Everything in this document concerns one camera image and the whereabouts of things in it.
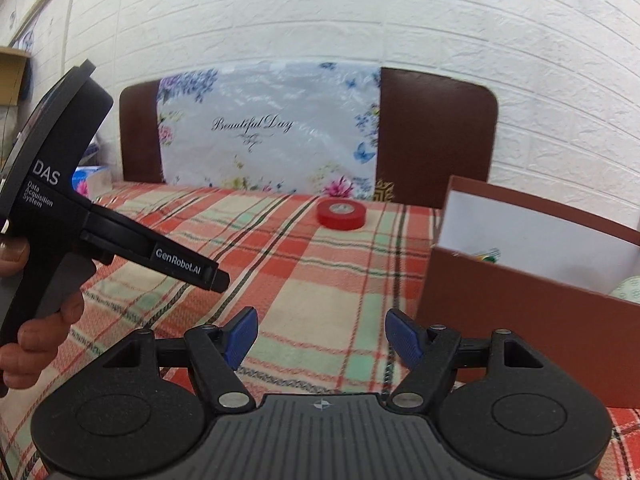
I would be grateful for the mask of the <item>person's left hand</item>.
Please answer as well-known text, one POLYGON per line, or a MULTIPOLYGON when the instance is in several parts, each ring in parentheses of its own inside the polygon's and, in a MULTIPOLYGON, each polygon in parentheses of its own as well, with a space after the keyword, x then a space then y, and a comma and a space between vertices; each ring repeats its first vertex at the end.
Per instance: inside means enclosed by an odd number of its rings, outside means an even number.
POLYGON ((1 347, 2 382, 15 390, 35 385, 40 374, 55 360, 58 348, 84 310, 84 296, 76 290, 62 302, 58 312, 23 324, 17 333, 17 342, 1 347))

